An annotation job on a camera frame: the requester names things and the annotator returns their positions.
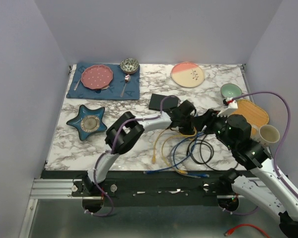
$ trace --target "robotic arm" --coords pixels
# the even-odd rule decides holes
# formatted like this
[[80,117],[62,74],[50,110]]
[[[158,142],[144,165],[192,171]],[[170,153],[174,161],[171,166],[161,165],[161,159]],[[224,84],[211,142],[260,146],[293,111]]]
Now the robotic arm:
[[[230,101],[227,109],[222,111],[209,109],[203,115],[194,117],[191,113],[195,111],[195,107],[189,101],[184,101],[179,107],[169,112],[162,112],[159,117],[152,120],[147,120],[152,116],[146,116],[131,121],[130,119],[134,119],[135,116],[131,112],[124,113],[106,132],[106,154],[98,161],[96,181],[99,183],[105,180],[107,172],[119,155],[131,150],[144,132],[179,127],[182,134],[190,135],[194,133],[194,128],[197,131],[204,129],[205,134],[215,134],[216,138],[232,152],[235,160],[261,179],[273,195],[254,186],[250,180],[234,169],[223,173],[220,184],[251,200],[274,219],[279,220],[280,228],[287,237],[298,238],[298,199],[280,180],[268,151],[250,139],[251,125],[242,115],[229,116],[236,109],[236,102]],[[119,128],[126,121],[130,121],[125,124],[129,132],[121,130],[117,135]],[[116,144],[112,150],[115,137],[117,137]],[[298,189],[281,170],[279,173],[298,193]]]

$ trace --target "gray wall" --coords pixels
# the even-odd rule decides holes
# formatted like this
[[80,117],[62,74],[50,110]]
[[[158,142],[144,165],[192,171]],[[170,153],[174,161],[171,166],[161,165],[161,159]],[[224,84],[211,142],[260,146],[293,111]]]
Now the gray wall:
[[15,238],[42,170],[68,66],[33,0],[0,0],[0,238]]
[[[252,92],[278,92],[290,105],[292,123],[278,164],[298,186],[298,0],[282,2],[247,63],[246,76]],[[284,132],[287,114],[281,101],[262,95],[254,99]]]
[[71,63],[245,63],[282,0],[35,1]]

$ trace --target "marble table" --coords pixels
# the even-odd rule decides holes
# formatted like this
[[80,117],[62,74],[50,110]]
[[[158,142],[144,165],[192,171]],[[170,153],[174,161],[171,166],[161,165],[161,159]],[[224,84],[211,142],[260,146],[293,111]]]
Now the marble table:
[[[125,111],[131,111],[136,116],[153,114],[154,111],[148,109],[152,93],[176,95],[181,101],[188,99],[195,105],[199,114],[204,113],[209,108],[216,110],[224,108],[220,87],[225,83],[237,84],[246,93],[246,86],[238,65],[200,65],[206,78],[200,86],[195,88],[183,88],[177,85],[170,77],[170,72],[173,68],[171,64],[141,64],[140,67],[139,100],[97,101],[64,98],[47,159],[47,170],[90,170],[104,150],[104,132],[91,135],[87,140],[80,141],[77,130],[66,125],[68,120],[77,115],[81,104],[90,109],[105,107],[103,121],[110,127]],[[70,88],[75,69],[76,65],[73,66],[67,91]],[[163,134],[157,144],[156,163],[152,164],[153,143],[160,132],[161,130],[157,130],[143,134],[131,151],[117,159],[111,170],[156,170],[165,168],[166,165],[160,155],[161,144],[167,137],[177,134],[177,132],[167,131]],[[164,153],[168,154],[171,148],[180,140],[181,138],[170,140],[165,146]],[[207,137],[207,141],[213,145],[215,150],[214,157],[209,162],[210,166],[218,170],[227,170],[235,167],[236,161],[224,145],[212,135]],[[186,147],[187,144],[179,146],[176,153],[177,161],[182,160],[185,156]],[[199,158],[198,149],[194,153]],[[203,153],[206,157],[209,156],[207,150],[203,150]],[[209,170],[204,165],[195,164],[190,158],[180,168],[183,170]],[[238,166],[237,169],[244,170],[244,167]]]

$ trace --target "beige cup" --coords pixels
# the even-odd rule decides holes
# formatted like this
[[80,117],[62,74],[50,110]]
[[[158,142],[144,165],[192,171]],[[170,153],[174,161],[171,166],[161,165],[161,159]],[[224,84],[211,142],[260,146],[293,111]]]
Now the beige cup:
[[260,128],[256,125],[252,125],[252,128],[256,129],[256,133],[251,136],[251,138],[263,146],[275,144],[280,139],[279,131],[272,125],[263,125]]

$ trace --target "blue star-shaped bowl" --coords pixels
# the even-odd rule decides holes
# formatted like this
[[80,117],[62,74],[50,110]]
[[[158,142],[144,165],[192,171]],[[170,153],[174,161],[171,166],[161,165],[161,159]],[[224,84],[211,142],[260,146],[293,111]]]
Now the blue star-shaped bowl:
[[74,126],[78,130],[80,140],[86,140],[92,134],[107,130],[107,126],[102,121],[104,112],[104,107],[91,110],[80,105],[78,115],[66,124]]

